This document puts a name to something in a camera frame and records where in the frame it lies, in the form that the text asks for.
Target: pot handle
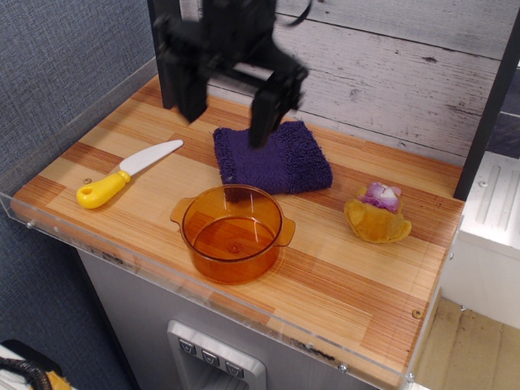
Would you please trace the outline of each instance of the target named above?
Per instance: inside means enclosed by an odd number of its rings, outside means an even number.
[[[182,226],[182,219],[184,218],[184,214],[186,213],[186,210],[189,208],[189,206],[192,204],[193,199],[193,197],[185,197],[183,199],[180,199],[170,214],[170,220],[172,222],[178,223],[179,226]]]
[[[296,222],[292,219],[285,218],[282,222],[282,231],[279,233],[278,240],[276,240],[277,246],[287,246],[290,244],[296,230]]]

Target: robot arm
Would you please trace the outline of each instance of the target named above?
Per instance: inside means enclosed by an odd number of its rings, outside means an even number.
[[[179,110],[193,122],[207,108],[206,86],[222,75],[257,89],[251,106],[249,144],[265,145],[283,116],[297,110],[309,72],[272,40],[276,0],[203,0],[200,22],[172,15],[158,18],[159,55],[173,75]],[[300,23],[309,13],[293,23]],[[267,80],[237,71],[238,63],[271,70]]]

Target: gray fabric wall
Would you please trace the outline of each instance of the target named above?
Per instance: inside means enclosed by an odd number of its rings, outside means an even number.
[[[0,192],[13,195],[156,72],[144,0],[0,2]],[[0,341],[81,390],[131,383],[73,249],[0,210]]]

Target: dispenser buttons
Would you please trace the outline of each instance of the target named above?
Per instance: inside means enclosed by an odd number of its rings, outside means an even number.
[[[244,370],[242,367],[235,366],[233,363],[228,361],[226,361],[226,371],[237,378],[244,378]]]
[[[202,350],[202,358],[204,362],[211,364],[212,366],[218,367],[220,365],[219,357],[208,351]]]
[[[196,355],[197,350],[195,349],[195,345],[189,343],[186,340],[179,339],[179,345],[180,348],[185,351],[186,353],[189,353],[190,355]]]

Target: purple cloth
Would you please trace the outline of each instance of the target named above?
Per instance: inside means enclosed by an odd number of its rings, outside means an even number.
[[[248,137],[248,130],[214,131],[214,151],[224,184],[253,185],[270,194],[331,187],[331,166],[303,122],[282,123],[261,149],[251,149]]]

